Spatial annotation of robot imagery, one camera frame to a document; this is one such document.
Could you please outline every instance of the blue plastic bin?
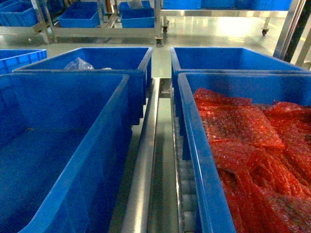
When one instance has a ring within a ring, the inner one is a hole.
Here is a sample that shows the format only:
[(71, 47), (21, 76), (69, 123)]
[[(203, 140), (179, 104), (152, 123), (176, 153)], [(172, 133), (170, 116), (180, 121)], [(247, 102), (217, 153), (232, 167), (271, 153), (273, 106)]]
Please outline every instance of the blue plastic bin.
[(180, 98), (178, 74), (208, 73), (284, 73), (308, 72), (301, 67), (245, 48), (183, 47), (171, 48), (174, 100)]
[[(151, 8), (149, 1), (141, 1), (144, 8)], [(123, 11), (131, 10), (130, 6), (128, 5), (128, 2), (120, 2), (119, 4), (119, 12), (120, 15), (122, 15)]]
[(0, 0), (0, 9), (16, 2), (18, 2), (18, 0)]
[(127, 2), (119, 5), (122, 27), (124, 28), (154, 28), (155, 10), (149, 1), (141, 1), (143, 9), (131, 10)]
[(201, 6), (207, 9), (233, 9), (236, 7), (236, 0), (202, 0)]
[(193, 94), (206, 88), (229, 97), (252, 98), (253, 103), (274, 100), (311, 105), (311, 75), (180, 74), (178, 78), (190, 157), (193, 162), (198, 206), (204, 233), (235, 233), (217, 168)]
[(165, 10), (199, 10), (201, 0), (163, 0)]
[[(32, 4), (31, 0), (21, 0), (21, 1)], [(43, 2), (44, 2), (43, 0), (39, 0), (43, 17), (47, 19), (47, 15), (45, 13)], [(64, 9), (64, 2), (63, 0), (47, 0), (47, 8), (49, 10), (50, 15), (52, 16), (55, 13), (60, 12)]]
[(75, 2), (58, 17), (62, 28), (96, 28), (100, 25), (97, 2)]
[(155, 10), (153, 8), (143, 8), (123, 11), (121, 23), (123, 28), (154, 28)]
[(0, 77), (0, 232), (108, 232), (132, 135), (129, 77)]
[[(117, 73), (130, 75), (131, 118), (133, 124), (139, 124), (143, 117), (143, 105), (146, 103), (146, 89), (151, 83), (152, 48), (148, 47), (113, 47), (113, 48), (81, 48), (66, 52), (53, 58), (46, 59), (14, 72), (45, 72), (45, 73)], [(64, 67), (80, 57), (94, 66), (94, 70), (72, 71)]]
[(16, 2), (0, 9), (0, 24), (6, 27), (31, 27), (38, 22), (33, 6)]
[(0, 74), (47, 58), (46, 50), (0, 50)]
[(240, 10), (288, 11), (292, 0), (237, 0)]

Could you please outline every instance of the floor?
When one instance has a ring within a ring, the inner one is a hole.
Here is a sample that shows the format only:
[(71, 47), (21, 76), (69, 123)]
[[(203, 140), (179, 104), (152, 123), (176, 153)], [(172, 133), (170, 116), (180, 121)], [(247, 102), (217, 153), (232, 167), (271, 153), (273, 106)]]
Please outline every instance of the floor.
[[(45, 45), (43, 38), (16, 38), (0, 36), (0, 49), (47, 49), (48, 56), (52, 57), (68, 50), (79, 47), (110, 47), (110, 46), (149, 46), (154, 47), (153, 70), (154, 78), (171, 77), (170, 47), (174, 46), (214, 46), (214, 47), (247, 47), (268, 55), (272, 55), (284, 23), (284, 19), (271, 19), (270, 31), (263, 37), (261, 30), (264, 18), (206, 18), (206, 17), (170, 17), (168, 34), (164, 38), (164, 46), (157, 48), (154, 40), (148, 39), (108, 39), (108, 38), (61, 38), (59, 44)], [(292, 63), (295, 63), (301, 50), (303, 39), (298, 45)], [(126, 208), (127, 194), (130, 187), (132, 170), (135, 164), (140, 126), (133, 127), (133, 139), (124, 173), (119, 201), (116, 206), (110, 232), (120, 232), (122, 218)], [(177, 232), (177, 208), (174, 179), (173, 139), (170, 99), (160, 99), (157, 149), (157, 193), (150, 232)]]

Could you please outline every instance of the stacked blue bins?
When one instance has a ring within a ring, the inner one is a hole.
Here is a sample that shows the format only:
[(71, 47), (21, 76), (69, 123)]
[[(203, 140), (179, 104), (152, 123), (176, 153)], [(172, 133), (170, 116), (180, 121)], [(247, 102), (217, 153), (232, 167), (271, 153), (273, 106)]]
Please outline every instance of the stacked blue bins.
[(154, 28), (155, 10), (149, 1), (142, 1), (144, 8), (130, 9), (127, 2), (120, 3), (120, 16), (123, 28)]
[[(133, 124), (139, 124), (146, 103), (146, 88), (151, 82), (152, 48), (113, 47), (81, 48), (66, 52), (22, 68), (14, 72), (23, 73), (117, 73), (130, 75), (130, 108)], [(64, 70), (65, 66), (80, 57), (94, 66), (94, 70)]]
[(0, 232), (108, 232), (130, 91), (127, 75), (0, 77)]
[(237, 8), (255, 11), (288, 11), (292, 0), (238, 0)]
[(47, 58), (46, 50), (0, 50), (0, 74)]
[(31, 27), (38, 22), (33, 6), (16, 2), (0, 9), (0, 24), (6, 27)]
[(253, 103), (272, 104), (274, 100), (311, 105), (311, 74), (180, 74), (178, 85), (187, 143), (193, 162), (201, 221), (197, 231), (235, 233), (232, 217), (206, 133), (194, 101), (198, 88), (206, 88), (228, 97), (252, 98)]
[(236, 0), (202, 0), (202, 8), (207, 9), (233, 9), (236, 7)]
[(180, 101), (176, 102), (176, 100), (180, 100), (177, 83), (180, 73), (308, 72), (287, 62), (245, 48), (171, 48), (171, 56), (177, 116), (181, 111)]
[(62, 28), (96, 28), (101, 21), (97, 2), (75, 2), (58, 17)]
[(163, 9), (165, 10), (199, 10), (201, 0), (164, 0)]

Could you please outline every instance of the metal cart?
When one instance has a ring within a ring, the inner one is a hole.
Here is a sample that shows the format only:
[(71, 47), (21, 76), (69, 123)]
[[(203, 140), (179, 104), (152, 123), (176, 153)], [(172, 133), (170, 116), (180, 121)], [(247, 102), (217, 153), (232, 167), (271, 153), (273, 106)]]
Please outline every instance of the metal cart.
[[(53, 37), (53, 34), (49, 34), (48, 28), (52, 28), (51, 20), (45, 21), (43, 17), (43, 13), (40, 7), (40, 3), (38, 0), (31, 0), (31, 3), (33, 5), (33, 8), (35, 10), (38, 23), (32, 27), (5, 27), (0, 26), (0, 35), (15, 35), (15, 36), (26, 36), (28, 38), (31, 38), (33, 36), (36, 36), (38, 34), (42, 34), (43, 39), (45, 43), (49, 44), (51, 43), (55, 38)], [(50, 17), (48, 8), (46, 4), (44, 5), (45, 11), (48, 13), (48, 17)]]

